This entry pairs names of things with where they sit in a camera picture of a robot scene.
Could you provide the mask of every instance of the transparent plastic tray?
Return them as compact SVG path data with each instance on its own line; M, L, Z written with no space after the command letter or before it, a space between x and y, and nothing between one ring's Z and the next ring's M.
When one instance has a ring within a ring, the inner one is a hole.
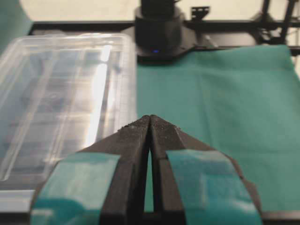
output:
M0 58L0 212L27 211L60 159L136 119L135 67L123 34L10 44Z

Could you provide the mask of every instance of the plastic box lid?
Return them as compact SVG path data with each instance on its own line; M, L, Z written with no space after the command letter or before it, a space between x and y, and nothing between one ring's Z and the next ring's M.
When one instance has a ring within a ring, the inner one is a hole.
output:
M0 212L27 212L67 154L136 120L135 46L123 34L34 36L0 58Z

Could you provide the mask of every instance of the teal fabric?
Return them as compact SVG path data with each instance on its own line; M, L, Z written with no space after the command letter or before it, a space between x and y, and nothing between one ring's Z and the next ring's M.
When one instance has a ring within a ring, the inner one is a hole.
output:
M28 35L31 26L19 0L0 0L0 55L13 39Z
M150 193L145 195L145 204L144 204L144 211L145 212L153 212L154 210L154 203L153 203L153 183L152 183L152 161L151 161L151 152L148 155L148 166L147 166L147 180L146 180L146 193Z
M263 211L300 210L300 86L286 46L191 52L140 64L137 79L139 116L156 114L235 158Z

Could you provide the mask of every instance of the teal tape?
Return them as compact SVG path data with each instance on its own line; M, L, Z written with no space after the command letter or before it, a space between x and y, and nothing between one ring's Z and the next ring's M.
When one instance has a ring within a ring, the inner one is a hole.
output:
M60 161L37 197L32 225L98 225L119 156L76 153Z
M188 225L260 225L230 160L218 151L167 151Z

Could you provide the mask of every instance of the white floor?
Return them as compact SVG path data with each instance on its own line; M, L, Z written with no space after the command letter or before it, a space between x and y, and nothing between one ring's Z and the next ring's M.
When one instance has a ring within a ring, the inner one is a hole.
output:
M192 6L210 6L211 12L206 19L243 20L257 13L262 1L181 0L177 5L187 19L190 19ZM133 10L140 4L140 0L20 0L20 2L34 21L133 20ZM270 13L273 18L284 18L287 2L287 0L271 1ZM289 35L288 44L295 44L295 34ZM300 75L300 60L296 70Z

